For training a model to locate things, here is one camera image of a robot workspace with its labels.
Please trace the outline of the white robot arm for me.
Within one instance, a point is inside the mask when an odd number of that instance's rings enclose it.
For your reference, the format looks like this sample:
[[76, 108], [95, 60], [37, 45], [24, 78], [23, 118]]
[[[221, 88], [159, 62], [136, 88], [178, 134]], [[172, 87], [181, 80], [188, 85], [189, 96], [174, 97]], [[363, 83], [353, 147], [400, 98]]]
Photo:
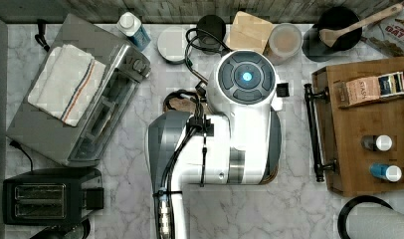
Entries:
[[183, 185], [258, 185], [277, 172], [279, 82], [266, 57], [236, 50], [214, 66], [206, 88], [208, 114], [196, 94], [170, 94], [193, 103], [195, 111], [169, 110], [146, 132], [156, 239], [187, 239]]

